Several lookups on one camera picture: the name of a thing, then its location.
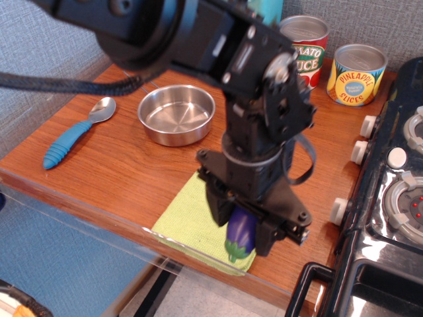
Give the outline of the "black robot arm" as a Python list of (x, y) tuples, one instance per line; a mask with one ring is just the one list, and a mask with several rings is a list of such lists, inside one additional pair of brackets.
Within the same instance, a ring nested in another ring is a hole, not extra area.
[(39, 1), (50, 16), (90, 30), (119, 67), (148, 81), (167, 69), (221, 89), (220, 152), (201, 150), (199, 176), (218, 225), (241, 208), (258, 220), (256, 253), (307, 238), (311, 215), (288, 177), (295, 143), (315, 107), (291, 41), (238, 1)]

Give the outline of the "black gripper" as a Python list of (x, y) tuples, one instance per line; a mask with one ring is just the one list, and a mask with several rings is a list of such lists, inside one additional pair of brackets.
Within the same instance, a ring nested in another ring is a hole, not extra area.
[(196, 153), (199, 177), (206, 183), (206, 197), (215, 223), (225, 225), (236, 205), (258, 217), (255, 249), (269, 255), (274, 243), (290, 238), (303, 244), (309, 236), (312, 216), (292, 186), (304, 183), (309, 168), (297, 178), (288, 176), (296, 145), (311, 156), (313, 146), (306, 138), (293, 138), (258, 156), (243, 151), (227, 138), (222, 151), (202, 149)]

